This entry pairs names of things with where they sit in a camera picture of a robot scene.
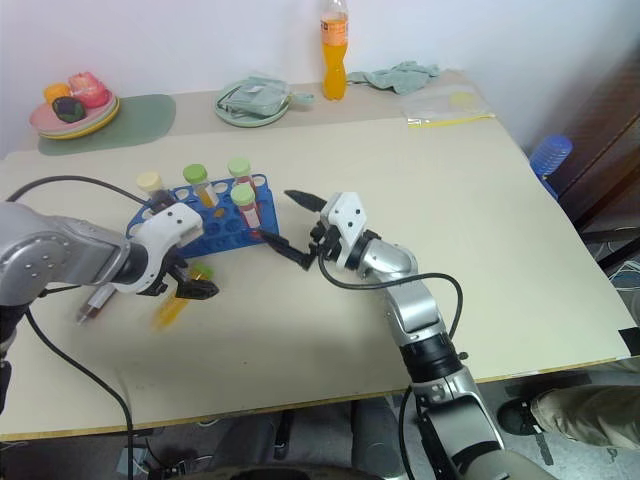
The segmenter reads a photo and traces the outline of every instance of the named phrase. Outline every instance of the shoe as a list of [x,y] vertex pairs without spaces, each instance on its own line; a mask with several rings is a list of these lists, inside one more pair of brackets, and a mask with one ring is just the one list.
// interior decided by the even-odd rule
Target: shoe
[[543,431],[531,413],[531,400],[523,398],[504,403],[498,409],[498,423],[511,435],[535,435]]

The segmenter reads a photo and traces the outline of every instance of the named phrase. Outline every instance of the green plate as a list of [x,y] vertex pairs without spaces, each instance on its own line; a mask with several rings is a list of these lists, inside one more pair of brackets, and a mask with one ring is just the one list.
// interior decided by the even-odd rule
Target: green plate
[[222,120],[236,127],[255,128],[255,127],[262,127],[263,125],[269,125],[270,123],[275,122],[276,120],[280,119],[285,113],[287,113],[287,110],[289,109],[289,104],[291,103],[291,101],[285,102],[284,105],[282,105],[282,107],[280,108],[280,110],[278,110],[278,113],[270,117],[258,117],[251,114],[238,114],[238,113],[232,114],[227,112],[225,109],[218,107],[218,102],[220,101],[221,98],[224,98],[227,95],[229,95],[229,93],[231,93],[232,90],[238,88],[243,83],[244,82],[236,82],[226,86],[220,92],[220,94],[216,97],[216,99],[213,101],[213,111],[216,112],[216,115],[218,115]]

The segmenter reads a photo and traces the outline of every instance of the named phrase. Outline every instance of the pink plate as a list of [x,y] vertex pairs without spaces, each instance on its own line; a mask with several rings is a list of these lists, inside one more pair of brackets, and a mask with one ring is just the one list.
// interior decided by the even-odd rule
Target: pink plate
[[115,98],[115,95],[109,92],[107,103],[101,107],[87,108],[87,116],[73,123],[63,122],[56,117],[51,105],[43,103],[33,111],[29,117],[29,123],[38,131],[45,130],[47,135],[63,135],[69,131],[91,126],[105,111],[113,108]]

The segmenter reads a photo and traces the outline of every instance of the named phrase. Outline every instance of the plastic bottle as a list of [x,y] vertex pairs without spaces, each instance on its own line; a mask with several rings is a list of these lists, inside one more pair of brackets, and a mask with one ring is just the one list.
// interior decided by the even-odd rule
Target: plastic bottle
[[153,213],[158,213],[176,203],[169,190],[162,183],[158,172],[144,172],[138,175],[136,183],[140,190],[147,192],[151,199],[149,208]]
[[551,175],[569,156],[573,144],[564,135],[549,135],[529,157],[531,168],[539,177]]
[[182,175],[187,182],[193,185],[193,191],[205,207],[213,208],[220,202],[207,178],[207,170],[203,165],[199,163],[189,165],[182,170]]
[[251,164],[249,160],[244,157],[236,157],[229,160],[227,163],[229,173],[235,178],[234,185],[240,185],[242,183],[248,183],[253,188],[254,193],[257,194],[256,184],[253,183],[253,177],[251,176]]
[[96,318],[114,293],[116,293],[116,287],[111,283],[105,283],[97,287],[87,298],[87,301],[78,309],[76,321],[82,324],[87,320]]
[[260,228],[256,194],[248,183],[241,183],[231,189],[231,201],[238,207],[249,228]]
[[[191,267],[189,277],[194,280],[211,280],[213,278],[213,269],[201,263],[196,263]],[[174,290],[171,296],[156,310],[152,322],[153,329],[162,330],[171,325],[188,303],[189,299],[187,298],[177,298]]]
[[324,77],[324,96],[340,100],[347,89],[344,56],[347,53],[348,11],[346,0],[323,0],[322,51],[327,73]]

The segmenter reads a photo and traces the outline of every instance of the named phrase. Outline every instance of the plate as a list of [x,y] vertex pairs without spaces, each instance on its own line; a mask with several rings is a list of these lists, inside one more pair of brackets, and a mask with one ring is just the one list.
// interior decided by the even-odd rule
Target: plate
[[109,92],[109,101],[97,108],[87,108],[87,116],[77,122],[67,123],[56,117],[53,108],[48,103],[43,103],[36,108],[29,117],[29,123],[45,135],[67,135],[73,132],[84,130],[96,122],[100,118],[104,118],[105,112],[113,110],[116,96]]
[[44,133],[41,133],[40,136],[44,138],[49,138],[51,140],[71,140],[73,138],[84,137],[85,135],[89,135],[90,133],[93,133],[96,130],[100,130],[102,127],[104,127],[109,122],[111,122],[111,120],[115,118],[119,110],[120,110],[120,99],[116,97],[116,104],[113,110],[111,111],[111,113],[109,113],[106,117],[94,123],[93,125],[89,125],[84,130],[74,131],[72,133],[67,133],[64,135],[46,135]]
[[38,130],[38,133],[40,135],[49,135],[51,137],[59,137],[61,135],[70,135],[72,133],[76,133],[76,132],[81,132],[83,130],[86,130],[87,128],[91,127],[92,125],[95,125],[96,123],[101,122],[102,120],[104,120],[106,117],[108,117],[109,115],[111,115],[111,113],[113,112],[113,110],[116,108],[116,104],[117,104],[117,100],[118,97],[116,97],[115,95],[113,96],[113,100],[109,102],[110,107],[105,110],[103,113],[101,113],[99,116],[97,116],[93,122],[91,122],[90,125],[80,125],[80,126],[75,126],[76,123],[80,123],[80,122],[74,122],[74,123],[70,123],[70,126],[74,126],[74,128],[70,128],[69,130],[66,130],[64,132],[60,132],[57,130]]
[[220,108],[218,106],[220,99],[226,97],[232,90],[237,89],[243,83],[244,82],[236,82],[226,86],[213,101],[213,111],[216,112],[216,115],[218,115],[222,120],[236,127],[255,128],[262,127],[263,125],[269,125],[270,123],[279,120],[285,113],[287,113],[289,104],[291,103],[290,101],[285,102],[275,115],[265,118],[251,114],[232,114],[227,112],[224,108]]

